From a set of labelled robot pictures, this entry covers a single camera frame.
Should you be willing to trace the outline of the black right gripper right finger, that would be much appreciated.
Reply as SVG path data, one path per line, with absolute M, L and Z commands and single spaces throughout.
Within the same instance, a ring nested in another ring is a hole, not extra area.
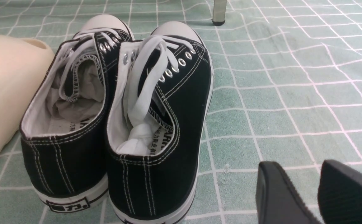
M 334 159 L 324 160 L 317 199 L 326 224 L 362 224 L 362 173 Z

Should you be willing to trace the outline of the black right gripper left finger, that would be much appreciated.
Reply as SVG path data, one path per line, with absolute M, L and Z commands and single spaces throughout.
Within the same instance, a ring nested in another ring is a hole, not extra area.
M 320 224 L 280 164 L 259 163 L 255 193 L 259 224 Z

